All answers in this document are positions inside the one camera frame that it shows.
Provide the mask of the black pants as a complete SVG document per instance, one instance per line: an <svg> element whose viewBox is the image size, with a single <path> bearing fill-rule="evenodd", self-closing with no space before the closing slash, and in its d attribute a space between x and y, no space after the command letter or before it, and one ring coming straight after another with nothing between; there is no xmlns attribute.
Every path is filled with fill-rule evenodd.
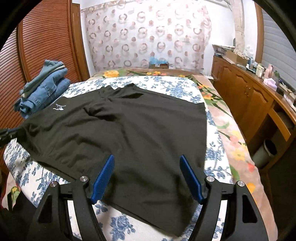
<svg viewBox="0 0 296 241"><path fill-rule="evenodd" d="M207 116L203 103L135 84L61 97L22 123L19 143L40 164L66 179L95 179L113 155L103 196L113 208L179 236L196 209L179 166L185 156L203 168Z"/></svg>

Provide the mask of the orange floral bed cover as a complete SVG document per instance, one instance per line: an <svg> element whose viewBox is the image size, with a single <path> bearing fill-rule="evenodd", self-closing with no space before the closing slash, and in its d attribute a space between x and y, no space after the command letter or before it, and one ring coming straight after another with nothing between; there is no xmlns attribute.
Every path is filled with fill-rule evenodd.
<svg viewBox="0 0 296 241"><path fill-rule="evenodd" d="M97 72L92 78L103 79L135 75L148 76L155 74L159 76L185 78L185 80L182 81L181 87L184 87L185 82L187 81L192 83L193 87L201 91L201 95L204 97L206 104L210 106L209 112L212 115L219 135L222 138L222 143L230 164L232 179L234 181L246 181L247 187L262 215L269 240L277 240L278 229L275 224L271 205L261 183L259 170L255 167L255 164L250 157L246 141L235 122L229 107L218 94L208 77L185 70L118 69Z"/></svg>

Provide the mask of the blue floral white blanket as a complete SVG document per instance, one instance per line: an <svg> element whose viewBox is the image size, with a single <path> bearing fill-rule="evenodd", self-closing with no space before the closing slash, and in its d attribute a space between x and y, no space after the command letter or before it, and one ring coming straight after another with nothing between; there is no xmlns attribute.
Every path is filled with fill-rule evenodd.
<svg viewBox="0 0 296 241"><path fill-rule="evenodd" d="M192 103L204 102L197 85L187 78L169 76L127 76L117 78L91 78L90 80L71 84L63 93L71 98L102 87L116 89L130 83L139 88L170 95ZM223 183L232 183L232 173L222 139L215 125L213 115L207 111L207 150L204 171ZM48 171L30 158L28 152L15 140L12 140L4 151L4 161L14 180L20 186L25 200L37 207L51 181L66 181ZM99 201L93 206L99 225L107 240L188 240L199 216L198 205L190 224L180 237L168 235L161 230L145 224L127 214Z"/></svg>

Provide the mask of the folded light blue jeans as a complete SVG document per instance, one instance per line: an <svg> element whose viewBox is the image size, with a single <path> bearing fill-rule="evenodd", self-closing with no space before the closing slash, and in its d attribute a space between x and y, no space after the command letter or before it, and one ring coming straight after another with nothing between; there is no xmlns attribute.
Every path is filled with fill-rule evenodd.
<svg viewBox="0 0 296 241"><path fill-rule="evenodd" d="M39 75L25 84L24 88L20 91L20 96L22 98L28 98L50 74L59 70L68 72L62 61L45 60Z"/></svg>

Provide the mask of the long wooden dresser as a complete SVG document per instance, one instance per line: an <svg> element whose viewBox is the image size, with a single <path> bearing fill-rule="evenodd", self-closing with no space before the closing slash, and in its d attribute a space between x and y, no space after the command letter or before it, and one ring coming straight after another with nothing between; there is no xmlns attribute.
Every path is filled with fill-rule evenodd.
<svg viewBox="0 0 296 241"><path fill-rule="evenodd" d="M277 154L262 166L267 172L295 140L295 112L262 80L224 58L213 57L214 87L226 102L251 152L271 139Z"/></svg>

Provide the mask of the wooden louvered wardrobe door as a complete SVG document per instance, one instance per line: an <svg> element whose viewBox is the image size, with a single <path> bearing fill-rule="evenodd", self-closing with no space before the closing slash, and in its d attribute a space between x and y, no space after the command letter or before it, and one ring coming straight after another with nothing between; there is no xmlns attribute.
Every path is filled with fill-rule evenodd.
<svg viewBox="0 0 296 241"><path fill-rule="evenodd" d="M15 128L23 121L14 103L45 60L62 61L73 83L90 77L80 17L80 5L74 1L41 1L12 31L1 49L1 128Z"/></svg>

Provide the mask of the cardboard box with blue items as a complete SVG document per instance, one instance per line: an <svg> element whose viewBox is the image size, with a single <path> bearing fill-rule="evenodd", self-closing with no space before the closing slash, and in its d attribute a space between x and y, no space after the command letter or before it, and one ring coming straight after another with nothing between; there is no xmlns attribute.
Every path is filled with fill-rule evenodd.
<svg viewBox="0 0 296 241"><path fill-rule="evenodd" d="M149 69L169 69L169 62L164 58L157 59L155 56L151 56L149 59Z"/></svg>

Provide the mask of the pink tissue box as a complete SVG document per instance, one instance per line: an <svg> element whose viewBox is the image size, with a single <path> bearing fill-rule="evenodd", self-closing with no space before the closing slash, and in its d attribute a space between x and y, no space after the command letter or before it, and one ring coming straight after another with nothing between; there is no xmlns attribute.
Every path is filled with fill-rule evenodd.
<svg viewBox="0 0 296 241"><path fill-rule="evenodd" d="M273 80L272 78L265 78L263 80L264 85L266 85L267 87L271 88L273 91L277 90L277 85L276 85L276 81Z"/></svg>

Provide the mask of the cardboard box on dresser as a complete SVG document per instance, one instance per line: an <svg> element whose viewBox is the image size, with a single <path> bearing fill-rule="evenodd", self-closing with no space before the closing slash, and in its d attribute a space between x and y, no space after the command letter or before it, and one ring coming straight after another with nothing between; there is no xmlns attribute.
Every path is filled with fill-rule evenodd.
<svg viewBox="0 0 296 241"><path fill-rule="evenodd" d="M234 53L231 50L227 50L225 56L226 56L226 58L228 58L229 60L231 60L235 64L239 64L239 65L243 65L243 66L246 66L249 61L248 57L245 57L243 55L242 56L238 55L237 53Z"/></svg>

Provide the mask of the pink bottle on dresser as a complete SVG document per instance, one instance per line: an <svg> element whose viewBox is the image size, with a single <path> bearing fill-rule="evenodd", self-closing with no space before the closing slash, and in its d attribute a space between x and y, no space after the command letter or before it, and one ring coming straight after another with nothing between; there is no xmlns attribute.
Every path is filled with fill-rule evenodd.
<svg viewBox="0 0 296 241"><path fill-rule="evenodd" d="M264 72L264 78L272 78L273 76L273 65L269 64Z"/></svg>

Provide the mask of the circle patterned curtain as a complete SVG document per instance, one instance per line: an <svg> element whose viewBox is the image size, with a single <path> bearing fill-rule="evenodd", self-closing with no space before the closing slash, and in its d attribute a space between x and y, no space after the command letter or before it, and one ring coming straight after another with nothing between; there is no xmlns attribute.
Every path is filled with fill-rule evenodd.
<svg viewBox="0 0 296 241"><path fill-rule="evenodd" d="M149 59L200 72L212 25L203 1L110 1L81 10L96 71L148 68Z"/></svg>

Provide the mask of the grey roller shutter window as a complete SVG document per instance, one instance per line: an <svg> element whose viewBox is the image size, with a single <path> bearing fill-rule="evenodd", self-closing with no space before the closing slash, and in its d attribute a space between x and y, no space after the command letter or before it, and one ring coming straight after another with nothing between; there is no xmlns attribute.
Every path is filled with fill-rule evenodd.
<svg viewBox="0 0 296 241"><path fill-rule="evenodd" d="M264 41L262 64L271 64L291 88L295 89L295 50L277 23L262 10Z"/></svg>

